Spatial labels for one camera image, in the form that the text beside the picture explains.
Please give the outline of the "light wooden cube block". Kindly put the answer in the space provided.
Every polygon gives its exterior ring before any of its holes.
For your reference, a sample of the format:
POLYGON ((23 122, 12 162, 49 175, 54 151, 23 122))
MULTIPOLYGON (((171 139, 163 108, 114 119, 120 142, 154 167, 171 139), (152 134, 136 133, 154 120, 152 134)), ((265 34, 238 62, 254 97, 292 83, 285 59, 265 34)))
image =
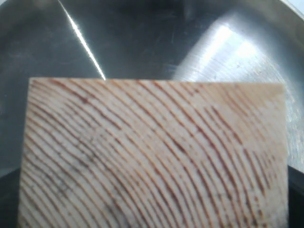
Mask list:
POLYGON ((19 228, 286 228, 285 88, 32 78, 19 228))

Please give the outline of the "round stainless steel plate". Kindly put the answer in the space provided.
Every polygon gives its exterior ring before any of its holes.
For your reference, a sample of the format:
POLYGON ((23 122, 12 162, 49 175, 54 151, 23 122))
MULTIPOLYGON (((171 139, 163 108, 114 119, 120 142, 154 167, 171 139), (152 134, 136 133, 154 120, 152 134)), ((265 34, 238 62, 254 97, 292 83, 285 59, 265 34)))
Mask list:
POLYGON ((304 15, 289 0, 0 3, 0 225, 17 224, 30 77, 281 82, 289 226, 304 223, 304 15))

